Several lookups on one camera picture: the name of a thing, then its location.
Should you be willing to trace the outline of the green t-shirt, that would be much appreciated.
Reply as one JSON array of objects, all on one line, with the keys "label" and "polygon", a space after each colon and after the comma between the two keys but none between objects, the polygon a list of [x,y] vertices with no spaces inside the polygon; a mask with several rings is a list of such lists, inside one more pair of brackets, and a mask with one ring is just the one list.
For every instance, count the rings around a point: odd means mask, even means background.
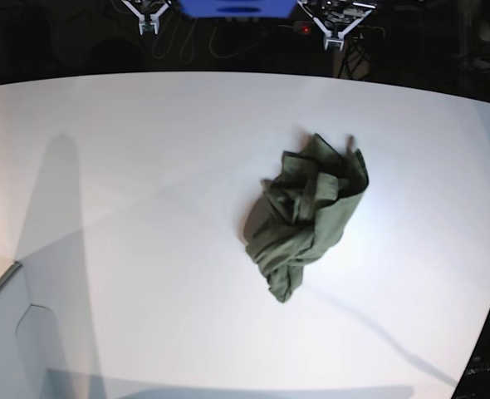
[{"label": "green t-shirt", "polygon": [[305,267],[340,242],[369,183],[352,135],[343,151],[313,134],[300,151],[282,154],[243,226],[247,255],[279,303],[301,286]]}]

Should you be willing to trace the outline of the black power strip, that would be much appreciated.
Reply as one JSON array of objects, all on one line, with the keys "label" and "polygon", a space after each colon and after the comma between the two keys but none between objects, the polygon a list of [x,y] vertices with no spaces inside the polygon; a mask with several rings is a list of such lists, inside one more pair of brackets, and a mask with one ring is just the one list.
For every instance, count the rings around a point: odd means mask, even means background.
[{"label": "black power strip", "polygon": [[[301,35],[310,35],[312,33],[312,23],[305,21],[295,21],[293,24],[287,25],[288,28],[294,31],[296,34]],[[382,27],[367,27],[367,26],[359,26],[358,29],[360,32],[363,32],[363,29],[370,29],[372,32],[379,32],[382,37],[386,37],[386,30]]]}]

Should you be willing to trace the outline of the blue box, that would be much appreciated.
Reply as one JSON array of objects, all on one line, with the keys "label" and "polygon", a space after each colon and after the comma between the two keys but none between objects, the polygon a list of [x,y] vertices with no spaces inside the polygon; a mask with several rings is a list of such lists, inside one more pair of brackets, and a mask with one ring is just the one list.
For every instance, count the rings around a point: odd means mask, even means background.
[{"label": "blue box", "polygon": [[180,0],[182,10],[194,18],[286,18],[297,0]]}]

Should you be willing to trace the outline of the grey partition panel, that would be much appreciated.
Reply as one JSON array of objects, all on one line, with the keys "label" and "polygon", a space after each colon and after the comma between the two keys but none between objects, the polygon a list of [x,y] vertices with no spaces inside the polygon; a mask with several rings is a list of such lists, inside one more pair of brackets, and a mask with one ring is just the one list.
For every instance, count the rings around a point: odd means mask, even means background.
[{"label": "grey partition panel", "polygon": [[0,398],[56,398],[20,264],[0,282]]}]

